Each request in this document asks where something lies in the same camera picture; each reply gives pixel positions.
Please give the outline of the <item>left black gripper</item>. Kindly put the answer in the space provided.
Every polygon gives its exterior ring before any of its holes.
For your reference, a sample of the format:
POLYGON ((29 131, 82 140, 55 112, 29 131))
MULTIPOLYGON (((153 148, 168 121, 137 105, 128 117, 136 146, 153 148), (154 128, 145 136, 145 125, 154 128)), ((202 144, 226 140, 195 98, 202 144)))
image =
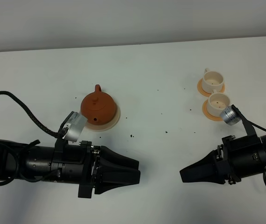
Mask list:
POLYGON ((91 198, 92 190, 100 195, 111 189, 140 183, 140 171, 106 171, 96 180, 92 169, 99 156, 113 164, 138 169, 139 161, 120 155, 106 146, 94 146, 90 141, 70 145, 67 140, 57 139, 51 159, 52 182, 78 184, 78 197, 91 198))

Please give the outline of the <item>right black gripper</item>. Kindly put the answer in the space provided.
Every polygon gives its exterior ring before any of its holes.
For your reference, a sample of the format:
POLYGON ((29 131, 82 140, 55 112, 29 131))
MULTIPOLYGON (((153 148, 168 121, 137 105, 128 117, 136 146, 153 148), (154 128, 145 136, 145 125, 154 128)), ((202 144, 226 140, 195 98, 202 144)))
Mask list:
POLYGON ((257 136, 222 138, 223 144, 200 161, 180 171, 182 182, 211 182, 230 185, 242 178, 266 172, 266 150, 257 136))

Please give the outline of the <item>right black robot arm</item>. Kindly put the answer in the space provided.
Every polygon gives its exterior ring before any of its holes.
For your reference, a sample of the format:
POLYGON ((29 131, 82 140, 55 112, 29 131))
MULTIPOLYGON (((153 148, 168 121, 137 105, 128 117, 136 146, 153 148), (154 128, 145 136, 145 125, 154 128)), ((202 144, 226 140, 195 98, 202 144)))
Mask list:
POLYGON ((216 150, 180 171, 183 182, 235 184, 242 178, 266 172, 266 135, 227 136, 216 150))

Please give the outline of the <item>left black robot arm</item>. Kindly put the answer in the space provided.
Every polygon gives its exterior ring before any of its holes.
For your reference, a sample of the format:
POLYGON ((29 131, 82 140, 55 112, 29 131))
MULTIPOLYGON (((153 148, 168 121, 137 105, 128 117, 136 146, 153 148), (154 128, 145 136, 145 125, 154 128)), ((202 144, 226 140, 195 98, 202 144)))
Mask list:
POLYGON ((78 184, 78 197, 91 198, 140 182, 139 162, 90 141, 70 145, 57 139, 54 147, 0 140, 0 186, 15 179, 27 182, 78 184))

